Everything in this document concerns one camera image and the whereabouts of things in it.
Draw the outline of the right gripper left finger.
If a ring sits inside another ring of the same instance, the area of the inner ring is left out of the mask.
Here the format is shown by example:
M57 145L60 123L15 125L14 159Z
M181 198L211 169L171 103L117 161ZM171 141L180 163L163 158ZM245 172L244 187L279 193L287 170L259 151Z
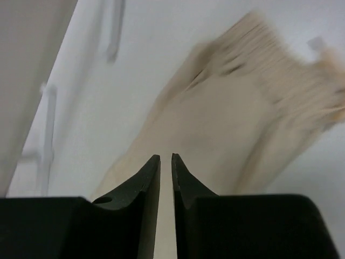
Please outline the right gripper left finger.
M152 258L160 157L89 202L83 197L1 199L1 258Z

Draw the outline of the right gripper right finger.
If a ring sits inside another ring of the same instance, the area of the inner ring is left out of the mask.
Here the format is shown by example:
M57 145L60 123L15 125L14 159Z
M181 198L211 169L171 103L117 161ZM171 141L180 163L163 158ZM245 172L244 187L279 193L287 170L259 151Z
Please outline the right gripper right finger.
M219 196L173 154L178 258L339 258L317 206L295 194Z

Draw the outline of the beige trousers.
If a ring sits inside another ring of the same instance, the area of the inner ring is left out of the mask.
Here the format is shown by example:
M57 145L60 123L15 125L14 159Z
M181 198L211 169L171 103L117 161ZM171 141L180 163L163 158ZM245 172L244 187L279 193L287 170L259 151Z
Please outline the beige trousers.
M176 258L171 157L218 194L266 188L327 129L344 121L344 66L323 46L303 63L251 11L196 45L157 96L137 137L108 170L96 199L161 158L155 258Z

